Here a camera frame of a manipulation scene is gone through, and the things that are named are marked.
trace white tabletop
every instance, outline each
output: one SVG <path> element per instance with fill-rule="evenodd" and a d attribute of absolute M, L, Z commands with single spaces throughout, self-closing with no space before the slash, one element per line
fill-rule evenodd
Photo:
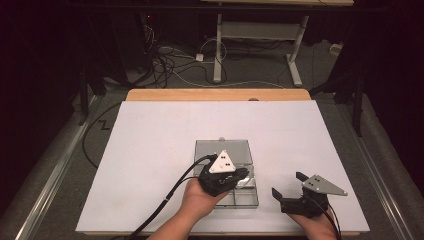
<path fill-rule="evenodd" d="M 319 174 L 348 192 L 330 196 L 344 232 L 369 231 L 315 101 L 123 102 L 76 231 L 131 233 L 193 163 L 196 140 L 247 139 L 257 209 L 216 209 L 193 234 L 301 233 L 272 197 L 299 198 L 296 171 Z M 184 184 L 144 230 L 155 231 L 179 207 Z"/>

